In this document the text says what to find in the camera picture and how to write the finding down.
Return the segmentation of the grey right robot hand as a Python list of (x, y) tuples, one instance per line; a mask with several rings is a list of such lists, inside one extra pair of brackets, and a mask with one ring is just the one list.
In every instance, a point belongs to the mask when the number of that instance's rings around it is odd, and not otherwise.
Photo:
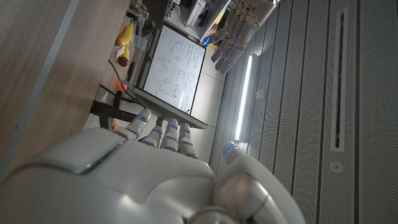
[(291, 194), (235, 143), (216, 176), (190, 127), (142, 132), (142, 110), (116, 132), (92, 128), (44, 150), (1, 182), (2, 223), (303, 223)]

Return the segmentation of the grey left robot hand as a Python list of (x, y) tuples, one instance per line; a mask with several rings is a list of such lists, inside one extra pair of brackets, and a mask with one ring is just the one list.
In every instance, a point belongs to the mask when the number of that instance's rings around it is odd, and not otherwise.
[(203, 45), (219, 43), (211, 56), (215, 70), (226, 74), (246, 50), (248, 43), (277, 7), (278, 0), (238, 0), (224, 27), (203, 39)]

